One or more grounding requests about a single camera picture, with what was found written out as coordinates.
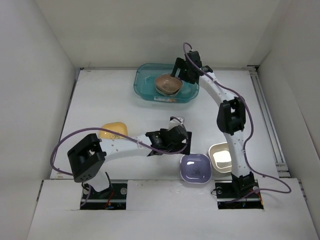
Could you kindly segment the brown plate with panda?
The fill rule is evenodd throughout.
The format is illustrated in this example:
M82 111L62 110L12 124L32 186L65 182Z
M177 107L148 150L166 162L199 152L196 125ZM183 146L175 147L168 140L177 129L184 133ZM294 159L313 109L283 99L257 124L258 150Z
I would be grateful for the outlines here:
M154 80L155 87L164 91L174 92L183 87L183 83L176 77L172 77L169 73L160 75Z

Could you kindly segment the dark purple plate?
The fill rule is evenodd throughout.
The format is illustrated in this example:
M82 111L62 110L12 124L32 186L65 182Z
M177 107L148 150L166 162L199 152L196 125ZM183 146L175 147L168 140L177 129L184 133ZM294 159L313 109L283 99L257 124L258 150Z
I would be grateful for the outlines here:
M190 184L206 184L212 178L212 164L205 154L191 153L180 159L180 176Z

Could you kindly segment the yellow plate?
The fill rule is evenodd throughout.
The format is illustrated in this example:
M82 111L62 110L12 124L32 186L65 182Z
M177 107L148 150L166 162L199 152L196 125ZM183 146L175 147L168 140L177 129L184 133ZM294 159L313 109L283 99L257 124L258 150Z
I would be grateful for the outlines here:
M128 135L128 128L123 122L106 123L101 128L105 130L110 130L112 132L116 132L125 136ZM114 133L102 131L102 130L99 131L98 135L100 139L110 139L110 140L123 139L122 136L119 136Z

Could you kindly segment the light purple plate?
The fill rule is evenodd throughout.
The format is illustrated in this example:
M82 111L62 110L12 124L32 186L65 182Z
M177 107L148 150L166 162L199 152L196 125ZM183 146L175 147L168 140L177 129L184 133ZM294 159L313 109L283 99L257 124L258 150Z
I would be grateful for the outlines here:
M169 91L164 91L163 89L159 88L159 87L155 87L156 91L162 95L162 96L165 96L165 97L175 97L176 95L179 94L179 92L181 91L182 88L179 88L177 89L176 91L172 91L172 92L169 92Z

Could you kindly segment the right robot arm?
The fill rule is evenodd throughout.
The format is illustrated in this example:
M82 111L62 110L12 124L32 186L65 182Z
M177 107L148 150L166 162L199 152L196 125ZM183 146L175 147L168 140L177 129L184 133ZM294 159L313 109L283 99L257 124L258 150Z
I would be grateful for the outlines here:
M243 136L246 102L235 90L223 86L209 66L202 65L197 51L189 51L184 56L185 59L176 58L171 76L199 85L219 106L216 123L227 141L231 157L231 191L235 198L245 198L253 192L256 184L248 164Z

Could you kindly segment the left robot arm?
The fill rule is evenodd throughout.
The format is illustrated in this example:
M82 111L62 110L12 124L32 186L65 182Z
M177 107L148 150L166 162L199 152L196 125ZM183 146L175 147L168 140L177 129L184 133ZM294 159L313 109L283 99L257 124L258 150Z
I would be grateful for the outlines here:
M73 146L67 152L67 157L73 180L87 183L98 197L104 199L112 191L107 173L101 171L104 163L129 157L189 155L191 138L192 132L180 124L137 137L122 134L118 139L100 139L91 133Z

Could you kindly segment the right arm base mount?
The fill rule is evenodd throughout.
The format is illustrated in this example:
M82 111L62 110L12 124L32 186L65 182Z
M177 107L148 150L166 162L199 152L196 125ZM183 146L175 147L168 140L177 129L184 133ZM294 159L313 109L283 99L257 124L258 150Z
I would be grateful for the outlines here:
M256 182L253 186L237 192L231 181L216 180L211 194L216 197L219 210L263 210L264 203L258 188Z

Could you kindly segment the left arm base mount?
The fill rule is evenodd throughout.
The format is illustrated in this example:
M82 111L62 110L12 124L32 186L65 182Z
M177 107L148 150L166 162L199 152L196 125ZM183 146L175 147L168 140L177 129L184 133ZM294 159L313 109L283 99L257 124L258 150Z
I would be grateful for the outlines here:
M112 181L111 188L102 192L95 191L87 183L82 184L80 199L81 210L126 210L127 181Z

